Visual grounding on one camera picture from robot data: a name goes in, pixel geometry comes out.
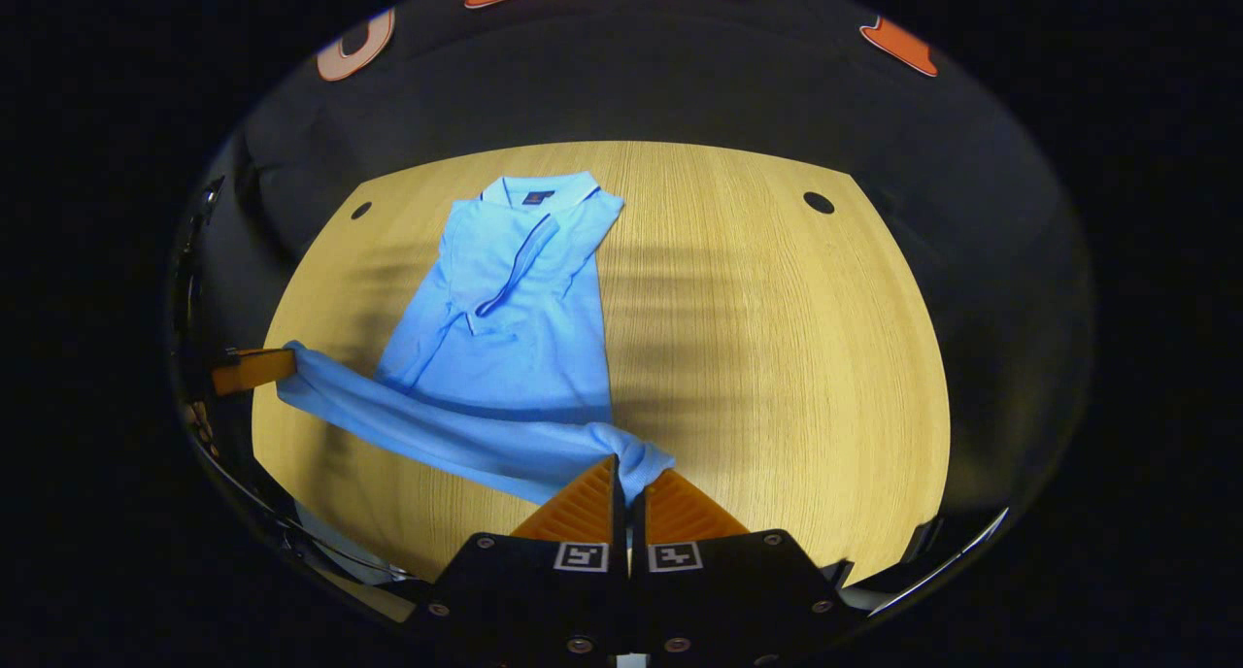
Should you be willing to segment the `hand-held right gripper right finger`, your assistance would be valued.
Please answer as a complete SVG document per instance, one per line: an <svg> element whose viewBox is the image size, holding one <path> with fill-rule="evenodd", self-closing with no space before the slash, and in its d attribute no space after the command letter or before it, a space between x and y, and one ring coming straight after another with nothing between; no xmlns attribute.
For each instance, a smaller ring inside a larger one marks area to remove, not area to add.
<svg viewBox="0 0 1243 668"><path fill-rule="evenodd" d="M751 531L672 469L636 499L630 598L648 667L798 667L856 634L843 560L825 572L783 529Z"/></svg>

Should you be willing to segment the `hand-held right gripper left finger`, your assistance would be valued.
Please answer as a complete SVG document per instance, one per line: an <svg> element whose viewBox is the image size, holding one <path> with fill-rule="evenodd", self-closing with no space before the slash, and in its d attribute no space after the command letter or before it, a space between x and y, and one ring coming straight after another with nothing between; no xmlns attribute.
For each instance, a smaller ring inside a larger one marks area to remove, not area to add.
<svg viewBox="0 0 1243 668"><path fill-rule="evenodd" d="M471 535L406 633L435 667L613 667L625 651L625 496L603 457L510 534Z"/></svg>

